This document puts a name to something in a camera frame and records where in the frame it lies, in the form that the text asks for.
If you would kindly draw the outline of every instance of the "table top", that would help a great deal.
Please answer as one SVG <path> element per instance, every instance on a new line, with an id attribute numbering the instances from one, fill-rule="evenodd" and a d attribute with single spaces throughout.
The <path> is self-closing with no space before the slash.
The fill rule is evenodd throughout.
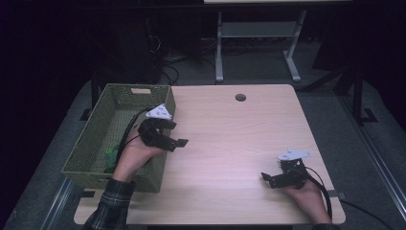
<path id="1" fill-rule="evenodd" d="M 140 6 L 137 1 L 108 2 L 107 4 L 95 4 L 94 2 L 78 1 L 77 7 L 82 10 L 119 10 L 126 9 L 132 11 L 184 11 L 184 10 L 257 10 L 263 7 L 305 7 L 311 9 L 312 6 L 347 5 L 355 3 L 353 0 L 201 0 L 199 2 L 182 2 L 173 4 L 171 2 L 160 2 L 152 5 Z"/>
<path id="2" fill-rule="evenodd" d="M 294 89 L 290 85 L 174 86 L 172 138 L 189 139 L 169 152 L 161 192 L 134 193 L 128 224 L 300 224 L 310 220 L 260 173 L 282 173 L 287 148 L 308 150 L 304 164 L 334 190 Z M 236 100 L 237 94 L 246 97 Z M 82 198 L 75 222 L 96 210 L 102 190 Z M 333 222 L 345 221 L 337 197 Z"/>

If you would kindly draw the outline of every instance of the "hand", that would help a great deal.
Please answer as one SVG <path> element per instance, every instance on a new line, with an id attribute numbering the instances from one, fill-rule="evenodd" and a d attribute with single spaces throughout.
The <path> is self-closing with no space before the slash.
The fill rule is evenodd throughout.
<path id="1" fill-rule="evenodd" d="M 293 187 L 286 187 L 282 190 L 295 200 L 302 211 L 310 217 L 313 224 L 331 223 L 322 193 L 313 182 L 306 180 L 300 190 Z"/>
<path id="2" fill-rule="evenodd" d="M 113 173 L 113 179 L 122 182 L 131 182 L 132 175 L 140 169 L 152 156 L 165 151 L 155 147 L 148 147 L 141 137 L 137 137 L 138 126 L 129 134 L 127 144 Z"/>

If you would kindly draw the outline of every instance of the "cable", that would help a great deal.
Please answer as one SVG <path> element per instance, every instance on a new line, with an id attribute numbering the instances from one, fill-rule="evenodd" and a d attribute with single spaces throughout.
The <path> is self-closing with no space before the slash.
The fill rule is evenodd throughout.
<path id="1" fill-rule="evenodd" d="M 209 51 L 213 50 L 214 48 L 216 48 L 217 42 L 216 42 L 216 39 L 215 39 L 215 38 L 207 38 L 207 39 L 204 39 L 204 38 L 203 38 L 202 40 L 211 41 L 211 43 L 210 43 L 209 45 L 207 45 L 206 47 L 203 47 L 203 48 L 202 48 L 202 54 L 204 54 L 204 53 L 206 53 L 206 52 L 209 52 Z"/>
<path id="2" fill-rule="evenodd" d="M 148 112 L 148 111 L 150 111 L 151 109 L 152 109 L 152 108 L 145 108 L 145 109 L 142 109 L 142 110 L 140 110 L 137 114 L 135 114 L 134 116 L 132 116 L 131 121 L 129 122 L 128 126 L 127 126 L 126 129 L 125 129 L 125 132 L 124 132 L 124 134 L 123 134 L 122 141 L 120 142 L 120 145 L 119 145 L 119 149 L 118 149 L 118 152 L 117 152 L 117 158 L 116 158 L 116 165 L 119 163 L 120 156 L 121 156 L 122 153 L 123 153 L 124 147 L 125 147 L 125 145 L 126 145 L 126 139 L 127 139 L 127 137 L 128 137 L 128 134 L 129 134 L 129 132 L 131 131 L 131 129 L 134 127 L 134 124 L 135 124 L 135 122 L 137 121 L 138 117 L 139 117 L 142 113 Z"/>
<path id="3" fill-rule="evenodd" d="M 158 51 L 159 50 L 159 48 L 161 48 L 161 39 L 159 39 L 159 37 L 158 36 L 153 36 L 153 38 L 155 38 L 155 39 L 157 39 L 158 40 L 158 47 L 155 49 L 156 51 Z"/>
<path id="4" fill-rule="evenodd" d="M 308 180 L 310 180 L 311 182 L 313 182 L 320 189 L 320 191 L 322 191 L 322 193 L 326 199 L 327 213 L 330 216 L 330 218 L 332 219 L 331 200 L 329 198 L 329 194 L 326 190 L 326 187 L 324 187 L 322 184 L 320 184 L 319 181 L 317 181 L 315 178 L 313 178 L 310 174 L 307 174 L 305 177 Z"/>
<path id="5" fill-rule="evenodd" d="M 241 42 L 239 42 L 239 39 L 230 40 L 230 41 L 233 41 L 235 43 L 235 47 L 227 46 L 227 43 L 229 43 L 229 42 L 227 42 L 227 43 L 226 42 L 221 42 L 221 43 L 224 44 L 223 45 L 224 46 L 223 47 L 223 49 L 224 49 L 223 55 L 224 56 L 241 56 L 241 55 L 244 55 L 244 54 L 249 52 L 248 47 L 245 44 L 241 44 Z M 237 52 L 234 53 L 234 54 L 233 53 L 227 53 L 227 48 L 229 48 L 229 47 L 231 47 L 232 50 L 236 50 Z M 242 47 L 244 50 L 243 51 L 238 51 L 238 47 Z"/>
<path id="6" fill-rule="evenodd" d="M 355 204 L 349 203 L 349 202 L 347 202 L 347 201 L 345 201 L 345 200 L 342 200 L 342 199 L 339 199 L 339 200 L 340 200 L 340 202 L 342 202 L 342 203 L 345 203 L 345 204 L 347 204 L 347 205 L 349 205 L 349 206 L 351 206 L 351 207 L 353 207 L 353 208 L 355 208 L 355 209 L 360 210 L 361 212 L 364 212 L 364 213 L 370 215 L 371 217 L 375 218 L 376 220 L 378 220 L 379 222 L 381 222 L 383 225 L 385 225 L 385 227 L 387 227 L 388 229 L 390 229 L 390 230 L 395 230 L 391 225 L 389 225 L 388 223 L 386 223 L 382 218 L 377 217 L 375 214 L 373 214 L 373 213 L 371 213 L 371 212 L 369 212 L 369 211 L 367 211 L 367 210 L 365 210 L 365 209 L 363 209 L 363 208 L 361 208 L 361 207 L 359 207 L 359 206 L 357 206 L 357 205 L 355 205 Z"/>
<path id="7" fill-rule="evenodd" d="M 322 177 L 317 172 L 315 172 L 313 169 L 310 169 L 309 167 L 305 167 L 305 168 L 308 169 L 308 170 L 313 171 L 319 177 L 320 182 L 322 182 L 323 187 L 325 187 L 325 182 L 323 182 Z"/>
<path id="8" fill-rule="evenodd" d="M 140 134 L 140 135 L 137 135 L 137 136 L 135 136 L 135 137 L 133 137 L 133 138 L 131 138 L 130 140 L 128 140 L 128 141 L 125 143 L 124 146 L 128 145 L 128 143 L 130 143 L 131 141 L 133 141 L 134 139 L 136 139 L 136 138 L 139 137 L 139 136 L 141 136 L 141 134 Z"/>
<path id="9" fill-rule="evenodd" d="M 202 60 L 206 61 L 207 63 L 209 63 L 214 69 L 215 69 L 215 65 L 213 63 L 211 63 L 209 60 L 202 58 Z"/>
<path id="10" fill-rule="evenodd" d="M 187 58 L 189 58 L 189 57 L 187 57 L 187 56 L 164 57 L 164 61 L 177 62 L 177 61 L 185 60 Z"/>
<path id="11" fill-rule="evenodd" d="M 174 67 L 171 67 L 171 66 L 168 66 L 168 65 L 163 65 L 163 67 L 167 67 L 167 68 L 173 70 L 173 71 L 176 73 L 176 78 L 175 78 L 175 80 L 172 80 L 172 79 L 170 78 L 170 76 L 167 74 L 167 72 L 165 72 L 164 70 L 162 70 L 162 74 L 167 78 L 168 84 L 169 84 L 169 85 L 177 84 L 177 81 L 179 80 L 179 71 L 177 71 L 177 69 L 175 69 Z"/>
<path id="12" fill-rule="evenodd" d="M 304 175 L 306 179 L 313 182 L 313 184 L 315 184 L 319 188 L 319 190 L 323 193 L 323 196 L 325 197 L 325 200 L 326 200 L 327 213 L 330 216 L 330 218 L 332 219 L 331 200 L 329 198 L 329 194 L 328 194 L 328 191 L 327 191 L 326 187 L 324 185 L 322 185 L 319 181 L 317 181 L 315 178 L 313 178 L 313 176 L 311 176 L 309 173 L 303 173 L 303 172 L 300 172 L 300 171 L 298 171 L 298 170 L 296 170 L 294 168 L 289 168 L 289 169 Z"/>

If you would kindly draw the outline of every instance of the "plaid shirt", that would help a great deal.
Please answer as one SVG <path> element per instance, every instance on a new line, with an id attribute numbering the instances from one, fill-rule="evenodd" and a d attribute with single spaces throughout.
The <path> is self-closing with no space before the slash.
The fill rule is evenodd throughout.
<path id="1" fill-rule="evenodd" d="M 125 230 L 129 201 L 134 183 L 110 179 L 101 196 L 98 209 L 84 223 L 82 230 Z"/>

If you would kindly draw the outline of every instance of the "woven basket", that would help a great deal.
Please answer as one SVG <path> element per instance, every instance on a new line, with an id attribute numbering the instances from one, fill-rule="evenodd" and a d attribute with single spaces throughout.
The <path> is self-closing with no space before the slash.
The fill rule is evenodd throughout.
<path id="1" fill-rule="evenodd" d="M 132 116 L 138 111 L 165 104 L 174 116 L 175 101 L 170 86 L 140 84 L 107 84 L 89 120 L 72 150 L 62 173 L 86 189 L 105 189 L 112 173 L 107 168 L 105 153 L 119 145 Z M 136 124 L 146 118 L 142 114 Z M 136 192 L 158 193 L 166 154 L 148 160 L 132 180 Z"/>

